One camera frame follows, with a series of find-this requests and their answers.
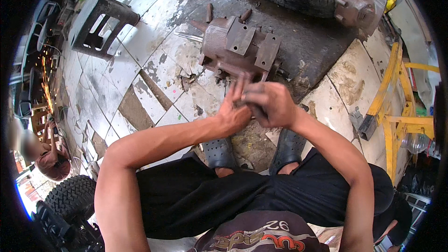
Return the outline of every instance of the dark plastic stool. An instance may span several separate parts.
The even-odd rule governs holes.
[[[97,28],[90,33],[98,18],[104,14]],[[115,28],[108,37],[99,36],[99,32],[108,22]],[[85,53],[100,59],[109,60],[112,55],[107,51],[125,25],[137,25],[140,15],[131,8],[116,0],[86,0],[78,17],[73,22],[69,34],[69,42],[73,51]]]

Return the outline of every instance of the white tile floor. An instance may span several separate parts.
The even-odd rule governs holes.
[[[201,45],[173,33],[186,31],[187,23],[167,26],[170,25],[168,21],[179,18],[188,0],[119,1],[130,5],[142,17],[136,27],[128,25],[120,32],[109,48],[114,55],[111,61],[73,52],[67,44],[63,48],[65,59],[61,61],[61,68],[71,104],[67,118],[79,147],[83,145],[82,133],[87,120],[108,146],[137,131],[118,111],[130,86],[134,87],[136,96],[156,126],[214,115],[224,98],[225,81],[216,84],[212,72],[204,71],[198,65]],[[382,80],[389,55],[389,47],[378,30],[364,43],[355,40],[319,86],[302,100],[319,121],[355,144],[368,162],[384,168],[382,127],[377,128],[370,141],[359,140],[354,137],[348,113],[359,106],[365,114]],[[144,83],[138,74],[140,70],[145,71],[171,100],[173,106],[168,111]],[[196,80],[184,92],[178,76],[192,74],[197,76]],[[393,111],[400,111],[403,99],[397,89]],[[276,135],[275,132],[271,135],[273,142]],[[311,144],[307,143],[304,154],[310,148]],[[186,151],[187,148],[179,151],[169,160],[180,158]],[[400,151],[399,165],[406,161],[403,159],[405,154]]]

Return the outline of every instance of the wet floor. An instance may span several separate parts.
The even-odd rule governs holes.
[[[356,37],[355,29],[345,28],[334,19],[310,17],[268,0],[189,0],[183,15],[189,20],[205,21],[208,3],[213,5],[214,17],[241,15],[250,8],[253,13],[248,25],[261,26],[262,31],[272,30],[282,37],[278,54],[282,67],[290,73],[290,79],[299,76],[290,84],[296,101],[322,79]],[[185,21],[183,16],[172,23],[181,21]],[[200,33],[190,29],[192,34]]]

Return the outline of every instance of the black sandal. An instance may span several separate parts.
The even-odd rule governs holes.
[[[306,139],[297,133],[282,129],[277,143],[277,150],[269,167],[269,175],[276,175],[282,167],[292,162],[301,163]]]
[[[204,148],[209,168],[226,167],[234,171],[239,169],[237,160],[233,154],[230,137],[202,143],[202,147]]]

